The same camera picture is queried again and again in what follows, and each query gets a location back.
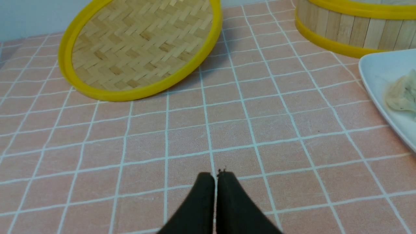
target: white wall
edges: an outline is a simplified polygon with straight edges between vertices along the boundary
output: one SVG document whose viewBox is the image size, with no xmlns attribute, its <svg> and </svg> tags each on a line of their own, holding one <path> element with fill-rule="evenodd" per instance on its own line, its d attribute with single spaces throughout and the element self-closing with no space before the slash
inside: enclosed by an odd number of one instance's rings
<svg viewBox="0 0 416 234">
<path fill-rule="evenodd" d="M 0 42 L 65 31 L 91 0 L 0 0 Z M 223 0 L 222 7 L 262 0 Z"/>
</svg>

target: pink tile surface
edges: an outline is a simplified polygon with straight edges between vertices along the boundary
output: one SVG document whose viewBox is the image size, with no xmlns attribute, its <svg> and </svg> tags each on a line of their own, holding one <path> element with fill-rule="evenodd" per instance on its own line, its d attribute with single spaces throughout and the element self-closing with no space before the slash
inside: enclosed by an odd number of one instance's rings
<svg viewBox="0 0 416 234">
<path fill-rule="evenodd" d="M 224 168 L 287 234 L 416 232 L 414 153 L 358 60 L 300 35 L 290 0 L 223 13 L 200 69 L 133 102 L 73 90 L 62 33 L 0 43 L 0 233 L 155 233 Z"/>
</svg>

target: yellow rim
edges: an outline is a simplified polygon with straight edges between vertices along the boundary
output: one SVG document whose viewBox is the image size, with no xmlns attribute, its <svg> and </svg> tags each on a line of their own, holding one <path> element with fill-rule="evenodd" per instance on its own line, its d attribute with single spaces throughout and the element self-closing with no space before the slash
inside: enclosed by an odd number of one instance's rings
<svg viewBox="0 0 416 234">
<path fill-rule="evenodd" d="M 213 22 L 207 40 L 203 44 L 201 50 L 199 50 L 197 54 L 175 74 L 157 83 L 133 90 L 108 91 L 96 89 L 83 83 L 75 74 L 74 68 L 72 66 L 72 49 L 74 47 L 75 40 L 83 26 L 97 11 L 99 11 L 111 1 L 112 0 L 93 0 L 84 9 L 82 9 L 82 11 L 68 26 L 67 30 L 62 36 L 61 45 L 59 46 L 58 62 L 61 73 L 67 79 L 67 81 L 72 84 L 80 93 L 94 99 L 110 102 L 123 102 L 152 96 L 156 93 L 168 89 L 169 87 L 181 81 L 191 72 L 193 72 L 203 62 L 203 60 L 214 48 L 215 43 L 217 42 L 217 39 L 221 33 L 223 16 L 221 12 L 220 1 L 210 0 L 211 7 L 213 9 Z"/>
<path fill-rule="evenodd" d="M 416 5 L 379 5 L 350 0 L 309 0 L 322 8 L 346 15 L 385 20 L 416 20 Z"/>
<path fill-rule="evenodd" d="M 295 10 L 295 25 L 300 34 L 302 34 L 302 36 L 304 36 L 310 42 L 337 54 L 361 58 L 367 54 L 385 52 L 385 50 L 365 49 L 361 47 L 350 46 L 322 37 L 309 30 L 305 25 L 302 24 L 302 22 L 300 22 L 299 17 L 297 16 L 297 9 Z"/>
</svg>

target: white plate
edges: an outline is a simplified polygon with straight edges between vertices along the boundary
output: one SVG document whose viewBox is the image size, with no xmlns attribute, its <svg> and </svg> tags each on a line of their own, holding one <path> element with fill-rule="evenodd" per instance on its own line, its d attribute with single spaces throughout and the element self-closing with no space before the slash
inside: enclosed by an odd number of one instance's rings
<svg viewBox="0 0 416 234">
<path fill-rule="evenodd" d="M 360 59 L 359 69 L 374 104 L 396 133 L 416 152 L 415 115 L 392 110 L 384 101 L 389 85 L 411 69 L 416 69 L 416 49 L 365 55 Z"/>
</svg>

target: steamed bun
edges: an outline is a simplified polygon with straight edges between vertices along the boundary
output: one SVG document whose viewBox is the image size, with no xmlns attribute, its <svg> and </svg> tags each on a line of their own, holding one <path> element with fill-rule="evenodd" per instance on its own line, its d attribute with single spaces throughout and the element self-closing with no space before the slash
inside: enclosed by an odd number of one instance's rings
<svg viewBox="0 0 416 234">
<path fill-rule="evenodd" d="M 392 109 L 411 111 L 416 114 L 416 71 L 414 69 L 398 79 L 387 90 L 386 103 Z"/>
</svg>

